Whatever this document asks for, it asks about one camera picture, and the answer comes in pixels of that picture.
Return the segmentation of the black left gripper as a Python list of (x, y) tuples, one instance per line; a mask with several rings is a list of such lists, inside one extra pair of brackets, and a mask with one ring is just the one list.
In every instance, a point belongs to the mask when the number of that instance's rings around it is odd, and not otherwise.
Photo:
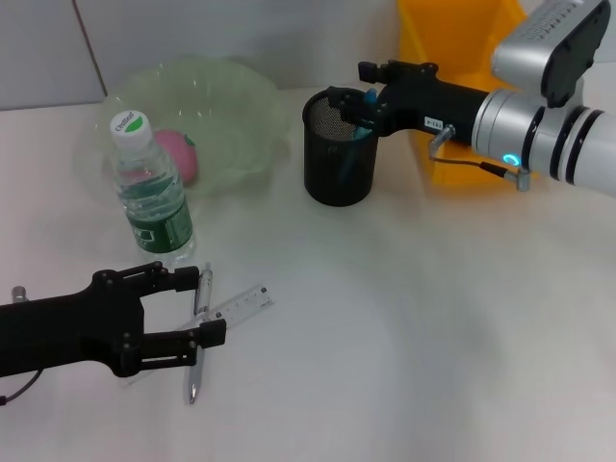
[(107, 366), (118, 377), (139, 369), (194, 366), (201, 349), (225, 343), (226, 321), (143, 336), (141, 296), (194, 291), (198, 282), (198, 267), (170, 271), (153, 262), (139, 276), (139, 290), (113, 272), (104, 276), (100, 271), (76, 294), (3, 305), (1, 375), (88, 361)]

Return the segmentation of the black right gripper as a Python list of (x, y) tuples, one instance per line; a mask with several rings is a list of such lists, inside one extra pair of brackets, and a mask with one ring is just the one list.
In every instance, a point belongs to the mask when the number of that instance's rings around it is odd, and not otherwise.
[(438, 70), (435, 63), (360, 62), (359, 80), (383, 84), (380, 94), (376, 89), (330, 87), (329, 106), (339, 111), (343, 121), (375, 128), (380, 137), (407, 129), (435, 134), (451, 125), (453, 139), (469, 144), (486, 92), (444, 82), (437, 77)]

